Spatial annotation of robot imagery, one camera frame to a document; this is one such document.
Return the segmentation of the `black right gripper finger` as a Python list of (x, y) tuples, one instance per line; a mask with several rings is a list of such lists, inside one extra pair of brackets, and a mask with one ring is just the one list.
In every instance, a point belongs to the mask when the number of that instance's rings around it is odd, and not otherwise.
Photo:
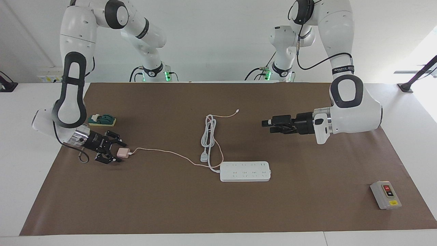
[(116, 164), (122, 162), (122, 159), (113, 156), (112, 154), (97, 153), (96, 161), (103, 164)]
[(108, 137), (111, 138), (111, 139), (108, 140), (108, 143), (118, 144), (118, 145), (120, 145), (122, 147), (126, 147), (127, 146), (127, 144), (125, 142), (123, 142), (122, 139), (120, 138), (120, 135), (116, 134), (113, 131), (108, 131)]

